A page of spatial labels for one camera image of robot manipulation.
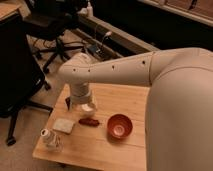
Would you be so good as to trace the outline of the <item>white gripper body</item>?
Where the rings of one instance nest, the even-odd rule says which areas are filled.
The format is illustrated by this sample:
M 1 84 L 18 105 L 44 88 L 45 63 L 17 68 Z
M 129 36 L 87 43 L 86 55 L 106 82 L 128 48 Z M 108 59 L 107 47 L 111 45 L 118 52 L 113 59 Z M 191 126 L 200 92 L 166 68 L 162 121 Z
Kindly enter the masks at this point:
M 70 84 L 70 100 L 73 104 L 87 104 L 92 101 L 92 91 L 88 83 Z

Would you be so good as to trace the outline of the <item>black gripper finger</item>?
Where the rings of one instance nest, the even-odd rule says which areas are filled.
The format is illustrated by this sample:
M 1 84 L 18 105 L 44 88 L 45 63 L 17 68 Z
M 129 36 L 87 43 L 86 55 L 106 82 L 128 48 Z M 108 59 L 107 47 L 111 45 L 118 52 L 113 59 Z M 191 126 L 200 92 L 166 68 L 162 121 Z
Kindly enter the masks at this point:
M 66 105 L 67 105 L 67 109 L 69 110 L 69 109 L 70 109 L 70 104 L 71 104 L 70 97 L 67 97 L 67 98 L 65 99 L 65 102 L 66 102 Z

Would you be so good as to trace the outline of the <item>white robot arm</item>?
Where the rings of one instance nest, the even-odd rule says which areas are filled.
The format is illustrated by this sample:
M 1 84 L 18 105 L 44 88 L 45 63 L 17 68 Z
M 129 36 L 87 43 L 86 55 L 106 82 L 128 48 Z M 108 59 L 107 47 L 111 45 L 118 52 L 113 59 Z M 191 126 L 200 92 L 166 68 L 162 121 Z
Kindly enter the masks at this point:
M 76 104 L 92 100 L 91 83 L 147 87 L 147 171 L 213 171 L 212 51 L 158 50 L 97 63 L 78 53 L 59 74 Z

